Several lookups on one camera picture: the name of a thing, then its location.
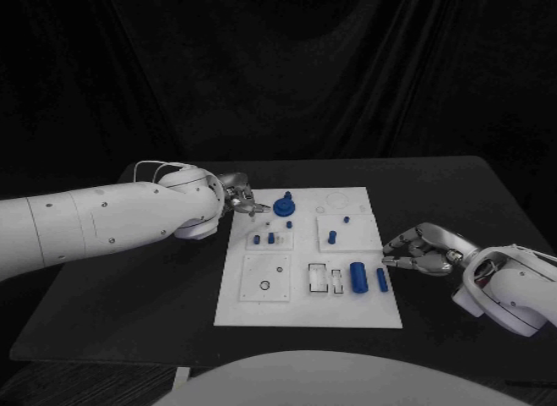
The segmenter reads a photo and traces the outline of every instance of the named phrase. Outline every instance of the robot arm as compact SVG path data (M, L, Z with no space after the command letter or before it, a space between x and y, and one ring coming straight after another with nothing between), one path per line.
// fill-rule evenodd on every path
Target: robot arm
M269 207L255 203L244 174L216 177L190 165L157 184L135 182L134 176L128 184L0 200L0 281L129 250L171 233L201 239L217 231L227 210L253 215Z
M475 317L486 314L527 337L545 321L557 326L557 267L537 255L555 262L557 258L515 245L480 250L460 235L430 223L396 237L384 253L404 244L414 257L387 256L383 263L434 276L463 268L463 283L452 299Z

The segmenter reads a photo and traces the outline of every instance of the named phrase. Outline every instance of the black table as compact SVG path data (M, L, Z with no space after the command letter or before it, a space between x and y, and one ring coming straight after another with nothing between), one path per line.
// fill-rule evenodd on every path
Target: black table
M478 157L193 163L213 173L246 172L253 189L365 186L384 242L429 221L480 246L516 243L552 253ZM131 180L129 167L119 180ZM230 215L201 241L171 236L66 264L11 358L214 367L255 354L322 349L462 377L557 381L557 329L548 323L521 337L486 316L473 318L450 300L460 272L436 278L390 269L401 330L213 326L229 229Z

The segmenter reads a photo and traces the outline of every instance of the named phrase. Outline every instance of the white board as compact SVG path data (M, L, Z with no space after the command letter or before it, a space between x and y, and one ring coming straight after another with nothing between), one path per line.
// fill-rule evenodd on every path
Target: white board
M285 191L286 189L253 190L256 202L272 206L275 201L283 197ZM288 189L288 191L296 205L296 210L291 216L279 217L273 212L256 215L253 219L240 214L233 216L214 326L401 328L394 289L387 276L387 269L380 263L383 257L381 242L365 188ZM344 224L350 227L348 230L352 226L357 227L358 219L373 219L371 225L365 228L367 231L362 230L362 235L364 233L371 235L373 232L375 236L367 250L364 245L358 244L360 250L348 251L348 246L344 244L347 234L341 232L338 241L344 249L321 252L318 224L322 220L316 217L335 215L341 219L344 216L350 216L350 223ZM292 228L286 228L288 221L292 222ZM262 250L259 247L262 244L252 243L253 235L259 235L260 241L263 241L267 233L275 233L275 236L285 235L280 233L291 233L291 241L288 240L288 244L282 245L283 250L276 250L278 244L272 244L270 249ZM257 263L270 264L267 266L252 267L252 259L247 260L247 257L252 258L255 255L273 256L279 254L288 257L289 264L288 298L283 298L282 293L286 286L282 275L286 273L265 273L272 272L278 267L273 262L265 261L269 257L257 258ZM364 264L370 286L370 290L364 294L355 294L351 289L348 266L352 262L362 262ZM309 264L325 265L328 284L325 293L309 291ZM378 290L375 275L378 267L384 268L387 279L388 291L384 293ZM335 279L332 279L332 270L339 270L339 277ZM247 299L240 297L244 277L250 281L246 288L250 289L246 293ZM262 277L278 277L276 280L280 282L270 282L269 289L263 290L259 284L266 279L260 279ZM332 283L339 284L341 294L334 292ZM276 292L270 293L275 286L280 289L280 298ZM260 297L259 301L255 300L256 294Z

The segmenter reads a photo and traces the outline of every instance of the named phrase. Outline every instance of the small blue part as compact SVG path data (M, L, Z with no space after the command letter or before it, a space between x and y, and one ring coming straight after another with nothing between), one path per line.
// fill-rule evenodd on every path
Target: small blue part
M276 216L289 216L293 213L295 208L291 192L286 192L283 197L275 201L273 209Z
M329 231L329 244L335 244L337 231Z
M367 276L365 276L365 267L362 262L354 262L348 266L348 271L351 273L351 287L357 294L364 294L370 288L367 286Z
M378 275L378 290L381 292L387 292L387 282L385 282L385 274L384 274L384 270L381 268L378 268L375 270L375 273Z

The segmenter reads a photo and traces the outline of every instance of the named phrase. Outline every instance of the white plastic base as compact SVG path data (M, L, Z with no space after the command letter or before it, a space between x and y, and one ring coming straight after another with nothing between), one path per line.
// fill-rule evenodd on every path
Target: white plastic base
M286 189L255 190L256 201L272 205L283 197ZM316 230L316 217L337 215L350 216L350 224L360 218L373 219L370 199L365 188L342 189L289 189L296 210L288 217L279 217L272 212L257 214L253 220L247 216L233 216L232 233L227 244L226 266L219 291L216 326L315 326L315 327L367 327L401 328L400 315L396 307L394 290L387 276L385 267L381 266L381 244L378 249L362 252L321 252ZM377 235L377 224L373 219L371 231ZM249 250L252 234L259 233L260 238L273 232L291 232L292 250L283 251ZM260 254L278 255L291 258L291 292L289 301L244 301L240 299L243 270L247 266L246 257ZM352 262L362 262L370 290L355 294L351 289L348 266ZM328 291L311 292L311 275L308 264L324 264L326 269ZM384 268L388 291L378 290L375 270ZM332 270L339 270L332 278ZM252 282L253 292L262 292L259 284L260 274ZM267 295L275 285L265 292Z

